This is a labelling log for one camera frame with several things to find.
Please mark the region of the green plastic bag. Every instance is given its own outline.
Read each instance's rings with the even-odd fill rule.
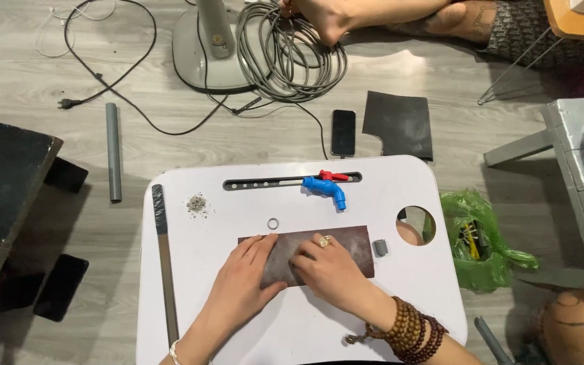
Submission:
[[[538,260],[533,255],[508,248],[499,233],[491,205],[478,192],[442,193],[441,206],[459,287],[491,292],[511,286],[509,262],[523,268],[538,268]],[[485,254],[480,260],[472,257],[470,248],[461,239],[461,229],[473,221],[478,224],[476,234],[485,245]]]

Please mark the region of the small rubber ring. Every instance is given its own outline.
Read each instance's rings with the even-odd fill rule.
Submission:
[[[278,228],[278,220],[276,218],[270,218],[267,221],[267,228],[270,228],[271,230]]]

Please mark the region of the gold ring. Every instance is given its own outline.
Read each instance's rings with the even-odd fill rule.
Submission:
[[[319,242],[317,243],[317,245],[319,245],[321,248],[326,247],[327,245],[330,245],[330,237],[328,236],[321,236],[321,238],[319,239]]]

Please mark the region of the smartphone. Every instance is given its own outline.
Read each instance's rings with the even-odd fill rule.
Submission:
[[[55,322],[64,319],[88,267],[89,262],[86,260],[61,254],[47,278],[33,313]]]
[[[333,156],[355,155],[355,112],[333,111],[330,153]]]

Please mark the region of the wooden bead bracelet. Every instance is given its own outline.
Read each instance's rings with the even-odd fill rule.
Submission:
[[[366,323],[366,333],[363,336],[346,336],[349,344],[362,342],[371,337],[385,340],[391,346],[393,354],[398,360],[406,364],[420,364],[431,359],[441,347],[443,336],[449,333],[434,317],[420,313],[413,305],[393,297],[396,301],[396,320],[389,332],[381,332]],[[427,344],[421,349],[425,341],[426,322],[430,324],[430,337]]]

